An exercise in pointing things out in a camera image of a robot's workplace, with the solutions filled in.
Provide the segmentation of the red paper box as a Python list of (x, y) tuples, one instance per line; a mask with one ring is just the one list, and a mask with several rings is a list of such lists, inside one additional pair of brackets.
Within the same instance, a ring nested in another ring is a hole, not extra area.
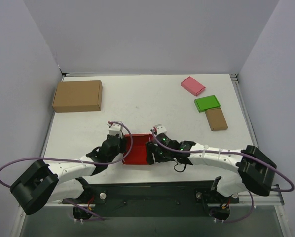
[(123, 159), (124, 165), (148, 165), (146, 143), (151, 142), (151, 134), (133, 134), (133, 146), (129, 155)]

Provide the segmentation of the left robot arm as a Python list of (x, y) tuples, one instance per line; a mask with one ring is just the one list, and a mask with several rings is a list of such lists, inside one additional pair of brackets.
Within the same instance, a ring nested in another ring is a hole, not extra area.
[(10, 191), (27, 215), (34, 214), (52, 200), (57, 185), (107, 169), (108, 163), (126, 151), (126, 143), (124, 137), (108, 135), (100, 147), (80, 159), (49, 164), (39, 159), (11, 185)]

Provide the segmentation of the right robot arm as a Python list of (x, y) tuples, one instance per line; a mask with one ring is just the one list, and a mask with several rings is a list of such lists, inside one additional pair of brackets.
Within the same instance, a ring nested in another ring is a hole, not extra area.
[(248, 145), (242, 150), (224, 150), (193, 141), (170, 139), (165, 133), (153, 134), (146, 143), (148, 164), (173, 161), (176, 164), (207, 165), (233, 172), (231, 177), (218, 176), (214, 191), (224, 197), (250, 191), (268, 196), (276, 164), (257, 147)]

